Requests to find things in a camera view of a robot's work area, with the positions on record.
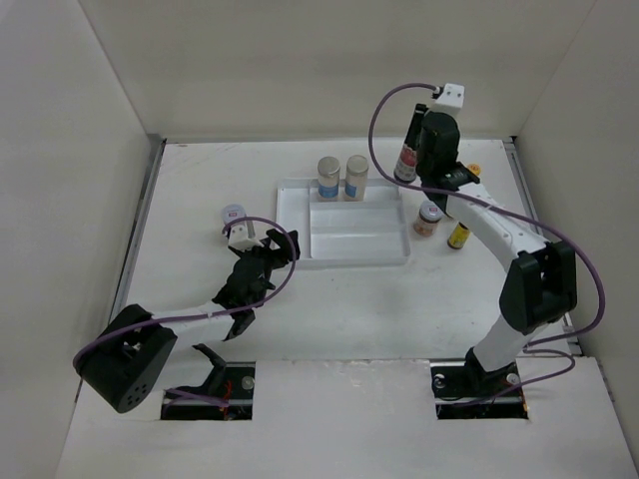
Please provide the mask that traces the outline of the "tall dark soy sauce bottle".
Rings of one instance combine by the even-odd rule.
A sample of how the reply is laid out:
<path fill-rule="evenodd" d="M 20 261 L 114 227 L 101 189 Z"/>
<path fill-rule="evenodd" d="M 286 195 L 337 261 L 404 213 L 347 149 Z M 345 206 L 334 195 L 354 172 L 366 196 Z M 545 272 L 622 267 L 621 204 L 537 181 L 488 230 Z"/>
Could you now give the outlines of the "tall dark soy sauce bottle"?
<path fill-rule="evenodd" d="M 393 176 L 396 180 L 403 184 L 411 184 L 416 179 L 416 155 L 417 145 L 409 143 L 409 127 L 406 132 L 398 159 L 395 163 Z"/>

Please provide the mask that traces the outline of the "pink label spice jar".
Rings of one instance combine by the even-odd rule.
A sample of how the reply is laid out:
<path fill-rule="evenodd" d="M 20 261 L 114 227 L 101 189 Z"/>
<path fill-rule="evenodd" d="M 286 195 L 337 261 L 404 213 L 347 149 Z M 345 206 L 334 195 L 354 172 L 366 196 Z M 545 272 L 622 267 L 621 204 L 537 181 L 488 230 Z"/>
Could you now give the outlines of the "pink label spice jar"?
<path fill-rule="evenodd" d="M 344 198 L 347 201 L 362 201 L 367 185 L 368 160 L 362 155 L 353 155 L 346 162 Z"/>

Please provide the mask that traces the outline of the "blue label spice jar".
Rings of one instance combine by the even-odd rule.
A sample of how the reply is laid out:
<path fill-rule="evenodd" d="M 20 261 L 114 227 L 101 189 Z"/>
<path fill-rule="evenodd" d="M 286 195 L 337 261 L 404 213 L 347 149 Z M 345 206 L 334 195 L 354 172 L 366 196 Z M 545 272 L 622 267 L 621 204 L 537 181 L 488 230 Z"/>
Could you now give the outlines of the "blue label spice jar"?
<path fill-rule="evenodd" d="M 336 201 L 340 181 L 340 162 L 335 157 L 323 157 L 318 162 L 318 196 L 321 201 Z"/>

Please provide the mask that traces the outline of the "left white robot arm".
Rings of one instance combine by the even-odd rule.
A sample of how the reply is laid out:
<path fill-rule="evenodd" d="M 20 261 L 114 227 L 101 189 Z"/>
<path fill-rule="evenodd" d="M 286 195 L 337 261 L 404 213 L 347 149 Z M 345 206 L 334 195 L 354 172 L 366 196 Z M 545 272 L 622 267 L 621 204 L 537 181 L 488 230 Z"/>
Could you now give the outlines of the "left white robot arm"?
<path fill-rule="evenodd" d="M 242 335 L 256 319 L 256 309 L 284 287 L 271 282 L 274 270 L 294 267 L 300 258 L 299 233 L 274 226 L 238 257 L 226 283 L 213 299 L 182 311 L 152 313 L 134 303 L 122 309 L 91 343 L 74 357 L 73 367 L 116 412 L 138 407 L 159 383 L 171 354 L 194 348 L 213 363 L 201 363 L 190 385 L 206 398 L 224 386 L 222 359 L 208 349 Z"/>

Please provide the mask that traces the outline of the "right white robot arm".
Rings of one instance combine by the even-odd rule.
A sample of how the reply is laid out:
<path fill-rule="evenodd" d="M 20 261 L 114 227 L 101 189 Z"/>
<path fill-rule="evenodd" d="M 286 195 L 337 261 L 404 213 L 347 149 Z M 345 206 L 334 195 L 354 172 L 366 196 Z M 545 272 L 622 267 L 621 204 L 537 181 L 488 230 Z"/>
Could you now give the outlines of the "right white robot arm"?
<path fill-rule="evenodd" d="M 572 246 L 551 242 L 501 213 L 479 177 L 458 159 L 455 119 L 427 111 L 420 123 L 416 173 L 427 197 L 467 227 L 503 266 L 506 277 L 499 316 L 465 356 L 463 383 L 488 393 L 524 346 L 547 324 L 576 305 L 576 260 Z"/>

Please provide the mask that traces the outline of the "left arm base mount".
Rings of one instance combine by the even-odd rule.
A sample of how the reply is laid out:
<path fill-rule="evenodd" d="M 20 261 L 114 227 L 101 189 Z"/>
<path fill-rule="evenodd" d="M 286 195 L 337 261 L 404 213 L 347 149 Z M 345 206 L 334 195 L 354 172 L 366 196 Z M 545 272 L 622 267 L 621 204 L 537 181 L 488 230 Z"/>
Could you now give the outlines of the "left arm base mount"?
<path fill-rule="evenodd" d="M 227 362 L 208 346 L 192 348 L 207 358 L 207 376 L 164 393 L 161 420 L 243 421 L 253 418 L 254 362 Z"/>

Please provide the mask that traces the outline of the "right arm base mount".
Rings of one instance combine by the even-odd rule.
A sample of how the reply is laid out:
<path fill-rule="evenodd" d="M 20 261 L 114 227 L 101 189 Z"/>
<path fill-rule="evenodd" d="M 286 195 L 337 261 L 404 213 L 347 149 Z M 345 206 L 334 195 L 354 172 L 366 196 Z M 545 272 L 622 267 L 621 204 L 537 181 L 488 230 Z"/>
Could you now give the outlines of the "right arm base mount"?
<path fill-rule="evenodd" d="M 435 414 L 440 420 L 528 419 L 523 392 L 511 387 L 520 382 L 514 361 L 491 372 L 476 359 L 430 363 Z"/>

